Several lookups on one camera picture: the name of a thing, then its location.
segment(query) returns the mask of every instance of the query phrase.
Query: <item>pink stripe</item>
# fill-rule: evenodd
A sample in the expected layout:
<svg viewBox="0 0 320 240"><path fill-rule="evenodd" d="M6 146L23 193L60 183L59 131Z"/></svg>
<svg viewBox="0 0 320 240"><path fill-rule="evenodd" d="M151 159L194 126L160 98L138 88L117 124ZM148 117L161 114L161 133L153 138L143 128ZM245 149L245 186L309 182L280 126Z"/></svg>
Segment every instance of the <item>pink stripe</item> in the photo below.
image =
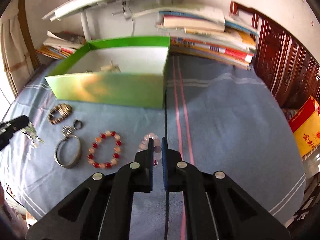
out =
<svg viewBox="0 0 320 240"><path fill-rule="evenodd" d="M177 86L176 86L176 67L174 65L174 57L173 57L173 89L174 89L174 101L176 106L176 121L177 121L177 130L178 130L178 141L179 141L179 152L181 154L181 158L183 160L182 153L182 136L181 136L181 125L180 125L180 117L179 117L179 105L178 105L178 95L177 95Z"/></svg>
<svg viewBox="0 0 320 240"><path fill-rule="evenodd" d="M195 162L193 160L193 152L192 152L192 144L191 144L191 136L190 136L190 128L189 128L189 119L188 119L188 109L187 109L186 99L184 97L184 92L183 92L183 82L182 82L182 76L181 76L181 70L180 70L179 56L178 56L178 73L179 73L179 78L180 78L180 90L181 90L181 97L182 97L182 103L183 103L183 112L184 112L184 118L186 121L187 141L188 141L188 147L189 147L190 163L192 165L194 165Z"/></svg>
<svg viewBox="0 0 320 240"><path fill-rule="evenodd" d="M182 136L181 136L181 125L180 125L180 117L179 117L179 105L178 105L178 95L177 95L177 86L176 86L176 67L174 64L174 57L172 57L172 65L173 65L173 89L174 89L174 102L176 106L176 121L177 121L177 130L178 130L178 141L179 141L179 152L181 158L183 160L183 153L182 153ZM186 213L184 210L184 200L182 201L182 221L181 221L181 232L180 232L180 239L186 239Z"/></svg>
<svg viewBox="0 0 320 240"><path fill-rule="evenodd" d="M182 222L181 222L181 239L180 240L185 240L186 239L186 212L184 211L184 199L182 199L182 204L183 204L183 209L182 209Z"/></svg>

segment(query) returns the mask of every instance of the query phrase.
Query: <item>stack of books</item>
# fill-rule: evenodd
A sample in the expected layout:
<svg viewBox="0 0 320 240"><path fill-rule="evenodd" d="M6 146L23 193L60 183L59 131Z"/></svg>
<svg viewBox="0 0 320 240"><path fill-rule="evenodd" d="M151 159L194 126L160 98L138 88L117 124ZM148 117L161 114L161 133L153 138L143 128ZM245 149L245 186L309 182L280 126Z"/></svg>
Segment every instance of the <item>stack of books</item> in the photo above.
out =
<svg viewBox="0 0 320 240"><path fill-rule="evenodd" d="M169 32L172 52L215 59L250 70L258 31L235 15L216 8L159 10L159 30Z"/></svg>
<svg viewBox="0 0 320 240"><path fill-rule="evenodd" d="M54 59L67 58L86 43L83 36L68 32L51 33L47 31L47 35L48 38L44 41L43 46L36 51Z"/></svg>

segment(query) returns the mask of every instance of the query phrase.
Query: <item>white wall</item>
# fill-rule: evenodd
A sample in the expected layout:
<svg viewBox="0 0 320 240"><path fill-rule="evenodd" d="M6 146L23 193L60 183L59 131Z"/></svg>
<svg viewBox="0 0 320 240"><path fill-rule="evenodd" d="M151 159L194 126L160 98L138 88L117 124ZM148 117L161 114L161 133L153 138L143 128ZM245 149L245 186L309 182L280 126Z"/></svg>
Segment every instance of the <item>white wall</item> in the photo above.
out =
<svg viewBox="0 0 320 240"><path fill-rule="evenodd" d="M67 0L26 0L27 18L30 34L35 47L41 45L46 38L47 29L52 31L69 30L83 33L80 16L71 16L62 21L51 23L43 21L42 17ZM232 0L187 0L197 1L221 8L229 12ZM247 7L261 11L291 32L320 62L320 50L317 42L320 40L320 24L305 0L234 0ZM123 15L113 16L112 13L121 11L121 4L109 5L88 11L88 22L92 38L113 38L130 36L132 21L124 20ZM154 27L156 14L144 16L135 21L135 35L159 33Z"/></svg>
<svg viewBox="0 0 320 240"><path fill-rule="evenodd" d="M35 48L39 48L47 38L47 30L51 32L70 31L83 34L79 15L71 16L61 21L43 21L42 17L52 9L68 0L25 0L29 32Z"/></svg>
<svg viewBox="0 0 320 240"><path fill-rule="evenodd" d="M232 0L198 0L230 10ZM264 13L291 32L320 63L320 24L305 0L233 0Z"/></svg>

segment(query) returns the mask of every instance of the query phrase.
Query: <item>jewelry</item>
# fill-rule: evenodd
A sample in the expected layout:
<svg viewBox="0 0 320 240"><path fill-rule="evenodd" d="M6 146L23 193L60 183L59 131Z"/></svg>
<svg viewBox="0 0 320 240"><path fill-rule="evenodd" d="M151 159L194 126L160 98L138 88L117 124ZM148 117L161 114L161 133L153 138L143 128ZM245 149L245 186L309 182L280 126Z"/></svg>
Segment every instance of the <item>jewelry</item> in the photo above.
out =
<svg viewBox="0 0 320 240"><path fill-rule="evenodd" d="M61 117L53 118L53 114L55 112L59 112L61 114ZM48 121L50 124L57 124L66 119L70 114L72 113L72 107L71 105L67 105L65 103L58 104L54 108L52 108L48 115Z"/></svg>
<svg viewBox="0 0 320 240"><path fill-rule="evenodd" d="M39 138L39 136L37 135L37 131L31 122L29 122L28 126L21 129L21 132L24 133L28 137L28 139L31 140L31 147L32 148L37 147L36 140L38 140L41 143L44 143L44 141L41 140Z"/></svg>
<svg viewBox="0 0 320 240"><path fill-rule="evenodd" d="M162 149L161 149L161 141L158 139L158 136L154 133L148 133L147 135L144 136L143 140L139 144L139 148L137 152L141 152L144 150L148 149L148 144L149 144L149 138L153 139L153 166L158 165L158 161L162 159Z"/></svg>
<svg viewBox="0 0 320 240"><path fill-rule="evenodd" d="M93 160L93 155L95 152L94 149L98 147L98 143L101 143L103 139L111 136L113 136L116 141L116 146L114 147L115 153L112 155L113 158L110 160L109 163L96 163ZM92 143L92 148L89 148L89 154L88 154L89 163L92 164L95 168L101 168L101 169L111 168L112 166L117 165L118 159L120 157L120 152L121 152L121 148L120 148L121 144L122 142L120 141L120 136L115 131L111 131L111 132L106 131L105 133L101 133L100 136L96 138L96 142Z"/></svg>
<svg viewBox="0 0 320 240"><path fill-rule="evenodd" d="M54 160L56 161L56 163L59 164L63 168L66 168L66 169L72 168L78 162L78 160L80 159L80 156L81 156L81 141L77 136L73 135L72 133L73 133L73 131L79 130L81 128L82 128L82 122L80 120L75 120L73 122L73 127L69 126L69 125L66 125L66 126L64 126L62 128L61 133L63 134L63 138L57 144L53 156L54 156ZM77 151L77 154L73 157L71 162L69 162L66 165L63 165L58 160L57 152L58 152L58 148L61 145L61 143L68 141L70 139L70 137L74 137L74 138L78 139L78 141L79 141L79 143L78 143L78 151Z"/></svg>

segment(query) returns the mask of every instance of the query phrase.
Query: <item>carved wooden panel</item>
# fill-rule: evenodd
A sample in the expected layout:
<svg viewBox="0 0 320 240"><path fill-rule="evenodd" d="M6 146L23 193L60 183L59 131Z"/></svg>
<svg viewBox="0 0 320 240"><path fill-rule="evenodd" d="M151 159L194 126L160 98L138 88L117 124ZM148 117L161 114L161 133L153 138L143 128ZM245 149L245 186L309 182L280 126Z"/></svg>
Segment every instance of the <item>carved wooden panel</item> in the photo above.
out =
<svg viewBox="0 0 320 240"><path fill-rule="evenodd" d="M279 90L277 91L275 97L279 106L283 106L287 97L289 96L290 89L293 85L294 76L298 69L299 59L301 57L301 47L299 44L292 40L287 63L284 69L283 78L280 81Z"/></svg>
<svg viewBox="0 0 320 240"><path fill-rule="evenodd" d="M255 70L270 90L275 82L283 40L283 31L266 20L262 21Z"/></svg>
<svg viewBox="0 0 320 240"><path fill-rule="evenodd" d="M311 54L289 31L268 16L232 1L230 12L238 14L239 10L252 14L252 27L256 28L258 19L262 19L254 70L279 105L300 108L309 95L320 100L320 80L317 80L319 66ZM287 37L292 38L290 48Z"/></svg>
<svg viewBox="0 0 320 240"><path fill-rule="evenodd" d="M304 65L305 67L308 67L310 64L310 59L311 59L311 56L306 52L302 65Z"/></svg>
<svg viewBox="0 0 320 240"><path fill-rule="evenodd" d="M265 39L274 44L275 46L282 46L283 41L283 30L277 28L275 25L271 23L267 23L266 37Z"/></svg>
<svg viewBox="0 0 320 240"><path fill-rule="evenodd" d="M259 59L257 61L257 75L271 89L274 76L279 63L281 48L265 42L260 48Z"/></svg>

